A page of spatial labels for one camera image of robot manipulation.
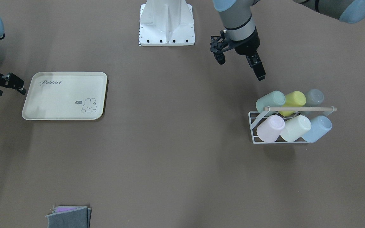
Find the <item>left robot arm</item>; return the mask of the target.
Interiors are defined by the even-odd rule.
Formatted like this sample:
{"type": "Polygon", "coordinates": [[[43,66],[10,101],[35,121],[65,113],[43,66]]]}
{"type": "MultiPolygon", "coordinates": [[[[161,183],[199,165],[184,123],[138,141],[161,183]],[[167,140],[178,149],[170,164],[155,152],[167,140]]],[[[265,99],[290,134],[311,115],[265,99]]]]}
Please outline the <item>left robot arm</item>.
{"type": "MultiPolygon", "coordinates": [[[[265,79],[265,68],[257,52],[260,39],[251,12],[257,1],[215,0],[213,3],[224,25],[219,35],[211,36],[210,51],[216,61],[223,65],[224,53],[233,49],[246,57],[259,81],[265,79]]],[[[365,0],[297,0],[296,3],[349,24],[365,19],[365,0]]]]}

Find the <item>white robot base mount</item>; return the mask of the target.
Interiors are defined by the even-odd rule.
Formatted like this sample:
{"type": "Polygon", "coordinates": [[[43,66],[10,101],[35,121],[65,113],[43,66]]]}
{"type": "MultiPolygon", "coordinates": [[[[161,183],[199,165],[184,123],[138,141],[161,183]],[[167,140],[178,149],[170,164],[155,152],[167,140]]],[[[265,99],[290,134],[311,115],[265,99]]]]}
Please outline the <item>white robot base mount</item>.
{"type": "Polygon", "coordinates": [[[185,0],[148,0],[139,13],[140,46],[195,44],[193,7],[185,0]]]}

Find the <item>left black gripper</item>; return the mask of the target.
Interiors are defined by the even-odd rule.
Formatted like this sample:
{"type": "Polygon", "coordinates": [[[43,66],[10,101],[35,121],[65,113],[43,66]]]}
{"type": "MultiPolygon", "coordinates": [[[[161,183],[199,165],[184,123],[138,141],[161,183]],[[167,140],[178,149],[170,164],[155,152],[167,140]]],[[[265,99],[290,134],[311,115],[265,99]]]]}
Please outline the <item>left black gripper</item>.
{"type": "MultiPolygon", "coordinates": [[[[265,79],[265,68],[262,64],[262,61],[258,55],[257,49],[260,45],[260,38],[257,32],[257,28],[254,29],[254,32],[244,40],[235,41],[235,48],[237,54],[246,56],[246,59],[253,69],[256,78],[258,81],[262,81],[265,79]]],[[[216,61],[223,65],[226,62],[224,53],[214,53],[214,57],[216,61]]]]}

